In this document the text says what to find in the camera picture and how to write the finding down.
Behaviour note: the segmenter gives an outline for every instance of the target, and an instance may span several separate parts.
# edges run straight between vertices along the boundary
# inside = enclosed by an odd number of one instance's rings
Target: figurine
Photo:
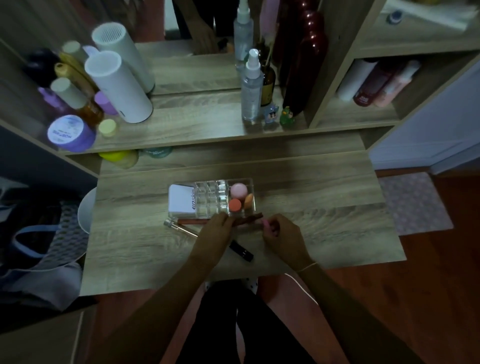
[[[294,122],[293,112],[290,111],[290,106],[286,106],[280,115],[280,125],[292,125]]]
[[[274,103],[265,106],[264,109],[264,117],[265,117],[265,124],[270,124],[275,122],[276,113],[278,112],[278,106]]]

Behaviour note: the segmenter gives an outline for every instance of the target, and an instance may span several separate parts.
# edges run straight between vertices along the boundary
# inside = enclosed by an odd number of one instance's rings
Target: person's right hand
[[[202,18],[187,21],[187,26],[192,35],[195,54],[218,53],[215,33]]]
[[[300,228],[281,214],[262,221],[267,246],[295,271],[314,263],[310,258]]]

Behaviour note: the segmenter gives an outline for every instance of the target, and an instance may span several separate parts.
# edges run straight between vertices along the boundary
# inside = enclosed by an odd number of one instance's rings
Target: spray bottle
[[[250,18],[248,0],[240,0],[237,18],[233,21],[233,42],[235,44],[235,66],[244,67],[244,60],[253,48],[253,20]]]
[[[264,85],[264,74],[260,70],[258,50],[249,51],[248,61],[241,77],[241,117],[255,121],[260,114],[260,99]]]

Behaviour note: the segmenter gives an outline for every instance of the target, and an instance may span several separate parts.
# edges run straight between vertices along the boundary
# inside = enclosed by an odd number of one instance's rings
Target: white bowl
[[[92,226],[92,212],[95,204],[95,197],[96,187],[85,195],[78,206],[78,224],[87,234],[90,234],[90,227]]]

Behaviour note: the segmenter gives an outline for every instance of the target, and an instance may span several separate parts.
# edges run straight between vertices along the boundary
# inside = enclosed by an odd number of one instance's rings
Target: drawer
[[[81,295],[164,284],[194,243],[163,226],[168,184],[243,177],[253,178],[257,210],[299,225],[323,267],[405,259],[358,131],[182,146],[164,159],[142,156],[129,170],[103,163]],[[261,229],[236,229],[235,238],[254,261],[227,249],[209,279],[289,270],[265,248]]]

